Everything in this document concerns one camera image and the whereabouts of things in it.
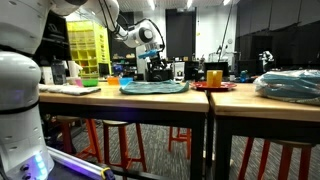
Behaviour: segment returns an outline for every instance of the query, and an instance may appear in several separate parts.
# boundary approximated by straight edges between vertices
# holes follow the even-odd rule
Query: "yellow cup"
[[[222,70],[209,70],[207,71],[207,86],[220,87],[222,82]]]

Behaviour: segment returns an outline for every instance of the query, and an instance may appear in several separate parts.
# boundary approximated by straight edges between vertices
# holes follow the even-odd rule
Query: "chair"
[[[250,158],[250,153],[252,149],[254,138],[248,138],[246,149],[243,155],[243,161],[241,165],[241,169],[238,175],[238,180],[244,180],[245,174]],[[267,164],[268,154],[270,143],[276,143],[282,145],[282,155],[280,160],[280,168],[278,179],[279,180],[287,180],[289,169],[290,169],[290,162],[293,148],[300,148],[301,149],[301,158],[300,158],[300,170],[299,170],[299,180],[307,180],[309,174],[309,165],[310,165],[310,157],[311,157],[311,149],[314,147],[312,144],[308,143],[300,143],[300,142],[291,142],[291,141],[269,141],[265,140],[262,150],[262,156],[260,161],[259,173],[258,173],[258,180],[263,179],[265,167]]]
[[[119,121],[103,121],[103,133],[104,133],[104,159],[107,165],[113,165],[122,167],[124,169],[129,169],[132,162],[140,162],[142,164],[143,171],[147,171],[146,160],[144,156],[144,148],[141,136],[141,127],[140,124],[136,123],[136,131],[138,137],[138,145],[140,150],[140,158],[131,158],[128,155],[128,142],[127,142],[127,133],[126,133],[126,126],[130,123],[127,122],[119,122]],[[120,143],[120,157],[121,162],[119,164],[111,163],[110,162],[110,155],[109,155],[109,127],[118,127],[119,132],[119,143]]]
[[[61,131],[63,138],[64,152],[72,154],[72,138],[70,132],[70,124],[80,120],[78,117],[57,116],[57,121],[61,123]],[[99,163],[102,163],[102,156],[99,147],[99,141],[96,131],[96,124],[94,119],[86,119],[86,128],[89,137],[89,146],[77,153],[75,156],[80,159],[87,159],[89,156],[96,157]]]
[[[176,137],[173,137],[173,127],[170,127],[168,151],[171,152],[172,141],[187,142],[187,159],[190,159],[190,156],[191,156],[191,129],[187,129],[186,134],[180,133],[180,128],[178,128],[177,131],[178,132],[177,132]]]

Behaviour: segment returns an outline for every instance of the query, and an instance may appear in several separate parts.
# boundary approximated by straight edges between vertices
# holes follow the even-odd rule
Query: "ceiling light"
[[[154,4],[153,0],[148,0],[148,4],[149,4],[149,6],[151,7],[152,10],[155,9],[156,5]]]
[[[192,0],[188,0],[188,2],[187,2],[187,8],[188,9],[191,7],[191,4],[192,4]]]
[[[223,5],[227,5],[230,2],[230,0],[224,0]]]

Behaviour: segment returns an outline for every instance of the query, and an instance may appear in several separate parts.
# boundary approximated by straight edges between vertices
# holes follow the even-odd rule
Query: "wooden table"
[[[40,93],[40,112],[191,128],[190,179],[201,179],[205,113],[209,111],[208,99],[203,92],[189,90],[180,94],[123,95],[119,86],[99,83],[99,87],[101,92],[84,96]],[[129,173],[128,177],[141,179],[139,174]]]
[[[212,115],[208,118],[217,125],[215,179],[229,178],[233,135],[320,143],[320,107],[260,97],[254,84],[238,84],[233,91],[211,93],[210,104]],[[207,138],[212,140],[213,133]],[[207,146],[207,152],[210,158],[212,145]]]

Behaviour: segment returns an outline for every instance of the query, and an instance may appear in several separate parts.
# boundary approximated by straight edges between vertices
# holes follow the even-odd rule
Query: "plate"
[[[232,82],[222,82],[220,87],[207,87],[207,82],[191,83],[191,88],[197,91],[224,92],[229,91],[237,85]]]

